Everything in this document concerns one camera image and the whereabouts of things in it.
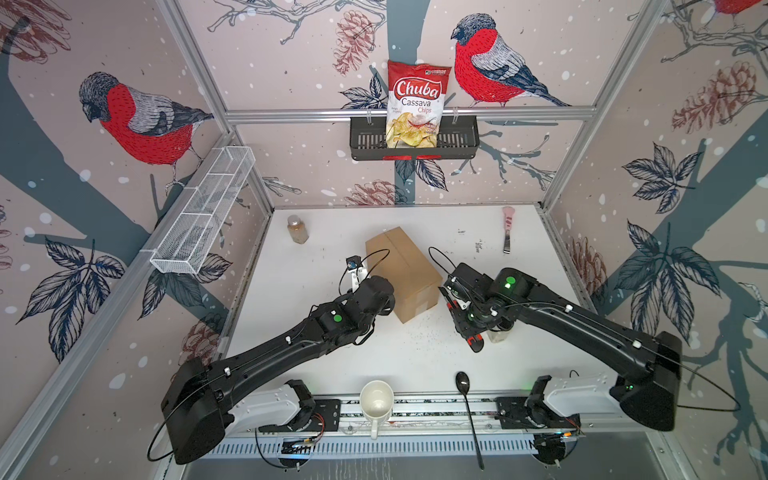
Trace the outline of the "brown cardboard express box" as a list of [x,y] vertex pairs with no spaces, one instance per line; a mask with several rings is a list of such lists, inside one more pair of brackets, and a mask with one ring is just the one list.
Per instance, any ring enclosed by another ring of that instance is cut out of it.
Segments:
[[394,313],[405,324],[435,307],[442,277],[406,232],[394,228],[365,242],[366,253],[384,249],[389,254],[373,271],[394,288]]

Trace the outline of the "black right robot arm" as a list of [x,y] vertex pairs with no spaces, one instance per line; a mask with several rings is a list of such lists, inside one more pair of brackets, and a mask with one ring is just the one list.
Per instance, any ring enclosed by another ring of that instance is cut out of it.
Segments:
[[681,380],[679,338],[655,337],[619,326],[553,292],[536,278],[504,268],[491,278],[465,263],[439,288],[455,330],[473,352],[484,347],[484,332],[509,332],[522,322],[546,331],[596,358],[616,373],[609,384],[593,378],[538,377],[524,402],[526,419],[537,428],[552,422],[574,426],[582,413],[620,410],[643,427],[675,427]]

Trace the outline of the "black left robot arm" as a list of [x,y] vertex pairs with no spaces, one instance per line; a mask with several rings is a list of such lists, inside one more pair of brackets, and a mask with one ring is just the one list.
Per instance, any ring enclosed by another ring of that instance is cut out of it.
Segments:
[[394,287],[373,276],[357,290],[316,306],[295,327],[241,354],[208,365],[200,358],[186,361],[161,402],[176,463],[191,463],[213,450],[234,423],[236,404],[253,391],[302,363],[368,337],[375,319],[394,306]]

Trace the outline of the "black lid glass jar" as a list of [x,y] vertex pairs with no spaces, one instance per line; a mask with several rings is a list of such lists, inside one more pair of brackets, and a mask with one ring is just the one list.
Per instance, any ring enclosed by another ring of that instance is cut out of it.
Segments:
[[511,333],[510,330],[502,330],[502,331],[491,331],[488,330],[488,339],[491,343],[500,343],[504,341],[508,335]]

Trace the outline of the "black long spoon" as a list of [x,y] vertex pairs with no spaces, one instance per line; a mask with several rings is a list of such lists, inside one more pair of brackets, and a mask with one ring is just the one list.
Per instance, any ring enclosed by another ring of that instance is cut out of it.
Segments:
[[469,394],[469,391],[470,391],[470,380],[469,380],[468,375],[465,372],[463,372],[463,371],[457,372],[456,375],[455,375],[455,385],[456,385],[456,388],[457,388],[458,392],[462,395],[463,400],[464,400],[464,405],[465,405],[465,408],[466,408],[467,417],[468,417],[469,423],[470,423],[470,429],[471,429],[471,433],[472,433],[472,439],[473,439],[474,450],[475,450],[475,455],[476,455],[476,460],[477,460],[478,467],[479,467],[479,469],[481,471],[484,471],[485,470],[485,463],[484,463],[484,460],[483,460],[483,456],[482,456],[482,452],[481,452],[481,449],[480,449],[478,437],[477,437],[477,434],[476,434],[476,429],[475,429],[475,425],[474,425],[474,421],[473,421],[472,411],[471,411],[471,408],[470,408],[470,405],[469,405],[468,394]]

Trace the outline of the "cream ceramic mug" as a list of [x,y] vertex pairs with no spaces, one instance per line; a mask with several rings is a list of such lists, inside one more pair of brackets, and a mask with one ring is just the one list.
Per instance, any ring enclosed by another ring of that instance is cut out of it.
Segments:
[[381,427],[392,415],[395,404],[394,392],[385,381],[373,380],[363,387],[359,403],[364,417],[371,423],[370,438],[376,441]]

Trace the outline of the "brown spice jar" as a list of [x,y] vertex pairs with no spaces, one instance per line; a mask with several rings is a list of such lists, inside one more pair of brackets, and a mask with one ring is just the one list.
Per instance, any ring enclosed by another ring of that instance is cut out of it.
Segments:
[[305,244],[309,239],[307,227],[298,215],[290,215],[288,217],[287,229],[290,237],[297,244]]

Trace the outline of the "Chuba cassava chips bag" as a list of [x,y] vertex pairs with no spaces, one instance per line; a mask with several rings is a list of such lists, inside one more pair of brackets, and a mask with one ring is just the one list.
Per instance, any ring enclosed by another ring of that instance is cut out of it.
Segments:
[[388,148],[436,148],[450,67],[388,63]]

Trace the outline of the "aluminium front rail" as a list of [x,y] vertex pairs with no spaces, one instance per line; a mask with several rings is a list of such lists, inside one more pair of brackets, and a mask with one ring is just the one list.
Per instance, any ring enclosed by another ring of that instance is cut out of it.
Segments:
[[[518,392],[505,392],[502,396],[522,396]],[[475,428],[480,433],[495,433],[497,431],[524,432],[543,434],[545,432],[571,432],[585,435],[589,432],[634,432],[643,431],[645,428],[630,418],[618,413],[587,412],[580,414],[580,430],[561,429],[523,429],[504,430],[498,420],[494,418],[497,413],[495,399],[481,394],[470,394],[469,405],[472,411]],[[225,438],[245,436],[259,431],[259,428],[267,425],[286,425],[293,420],[300,411],[311,413],[315,399],[340,399],[341,419],[337,432],[325,432],[326,435],[367,435],[370,432],[371,423],[364,417],[355,395],[343,395],[339,398],[323,395],[309,396],[301,389],[284,385],[275,390],[261,390],[248,395],[238,402],[229,412],[233,421],[224,427]],[[397,396],[392,415],[381,427],[380,435],[427,435],[434,433],[459,434],[467,433],[470,423],[467,417],[464,400],[460,394],[440,395],[405,395]],[[319,433],[267,433],[283,435],[316,435]]]

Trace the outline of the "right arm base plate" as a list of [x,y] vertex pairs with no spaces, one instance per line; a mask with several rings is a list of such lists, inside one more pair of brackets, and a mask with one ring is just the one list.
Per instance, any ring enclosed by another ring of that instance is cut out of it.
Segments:
[[494,416],[504,430],[561,429],[580,430],[579,414],[562,416],[542,400],[522,396],[502,396],[495,399]]

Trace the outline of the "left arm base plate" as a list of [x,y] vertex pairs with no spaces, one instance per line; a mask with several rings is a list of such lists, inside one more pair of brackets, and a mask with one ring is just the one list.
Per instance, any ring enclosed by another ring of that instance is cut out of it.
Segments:
[[299,414],[286,425],[267,425],[259,428],[260,433],[320,433],[337,432],[341,419],[340,399],[315,399],[311,413],[300,411]]

